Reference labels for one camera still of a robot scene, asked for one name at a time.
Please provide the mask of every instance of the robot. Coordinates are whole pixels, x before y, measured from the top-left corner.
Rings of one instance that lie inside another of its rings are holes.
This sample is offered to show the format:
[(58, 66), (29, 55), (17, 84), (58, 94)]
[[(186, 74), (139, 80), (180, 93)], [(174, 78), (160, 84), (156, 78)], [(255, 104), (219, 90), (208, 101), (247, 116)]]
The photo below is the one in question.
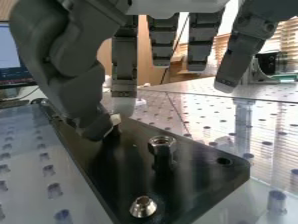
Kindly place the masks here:
[[(101, 140), (113, 128), (99, 104), (105, 70), (97, 49), (113, 38), (114, 113), (130, 116), (136, 96), (136, 15), (147, 15), (152, 63), (167, 67), (178, 12), (190, 12), (188, 70), (202, 71), (228, 0), (21, 0), (10, 13), (19, 55), (63, 121)], [(246, 0), (235, 18), (214, 87), (231, 92), (280, 21), (298, 14), (295, 0)]]

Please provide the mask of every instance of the metal hole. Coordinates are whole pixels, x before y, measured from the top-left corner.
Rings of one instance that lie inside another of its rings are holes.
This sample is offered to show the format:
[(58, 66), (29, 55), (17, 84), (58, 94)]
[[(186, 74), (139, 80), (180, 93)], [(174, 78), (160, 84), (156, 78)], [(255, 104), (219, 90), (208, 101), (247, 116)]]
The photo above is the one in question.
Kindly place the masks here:
[(230, 166), (232, 164), (231, 160), (223, 157), (216, 159), (216, 163), (220, 164), (222, 166)]
[(272, 145), (272, 143), (268, 142), (268, 141), (263, 141), (262, 144), (266, 145), (266, 146), (271, 146)]

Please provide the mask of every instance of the hole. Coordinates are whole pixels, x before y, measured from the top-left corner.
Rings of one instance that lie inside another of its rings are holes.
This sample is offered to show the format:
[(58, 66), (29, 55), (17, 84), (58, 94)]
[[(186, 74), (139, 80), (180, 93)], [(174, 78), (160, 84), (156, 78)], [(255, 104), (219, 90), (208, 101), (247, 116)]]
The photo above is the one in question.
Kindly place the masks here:
[(11, 141), (11, 140), (13, 140), (11, 137), (6, 137), (6, 138), (5, 138), (5, 142), (9, 142), (9, 141)]
[(244, 158), (244, 159), (252, 159), (252, 158), (254, 158), (254, 154), (251, 154), (251, 153), (244, 153), (244, 154), (243, 154), (243, 158)]
[(208, 142), (208, 145), (215, 147), (218, 145), (218, 143), (216, 142)]
[(291, 173), (292, 173), (293, 175), (298, 175), (298, 169), (292, 169), (292, 170), (291, 170)]
[(42, 168), (42, 173), (43, 176), (53, 176), (55, 174), (54, 169), (53, 169), (53, 165), (47, 165)]
[(0, 174), (10, 172), (10, 169), (6, 164), (0, 165)]
[(41, 153), (41, 154), (39, 154), (39, 160), (41, 160), (41, 161), (46, 161), (46, 160), (49, 160), (49, 154), (47, 154), (47, 153)]
[(271, 146), (272, 145), (272, 143), (268, 142), (268, 141), (263, 141), (262, 144), (266, 145), (266, 146)]
[(55, 213), (54, 219), (58, 221), (58, 223), (63, 223), (63, 221), (67, 221), (67, 223), (71, 224), (70, 213), (66, 209)]
[(231, 165), (231, 160), (220, 157), (216, 159), (216, 163), (220, 164), (222, 166), (228, 166)]
[(37, 149), (45, 149), (45, 144), (38, 144)]
[(287, 135), (287, 133), (283, 132), (283, 131), (279, 131), (277, 134), (281, 135), (281, 136)]
[(150, 198), (147, 196), (142, 196), (142, 197), (136, 198), (136, 200), (135, 200), (135, 204), (142, 207), (147, 206), (148, 203), (150, 203)]
[(7, 191), (6, 182), (0, 180), (0, 192)]
[(57, 198), (62, 195), (61, 187), (58, 183), (53, 183), (47, 186), (47, 198)]
[(11, 144), (5, 144), (5, 145), (2, 146), (2, 150), (9, 150), (9, 149), (11, 149)]
[(0, 155), (0, 160), (3, 160), (3, 159), (10, 159), (10, 154), (7, 152)]
[(152, 144), (155, 145), (168, 144), (168, 139), (166, 137), (159, 136), (152, 140)]

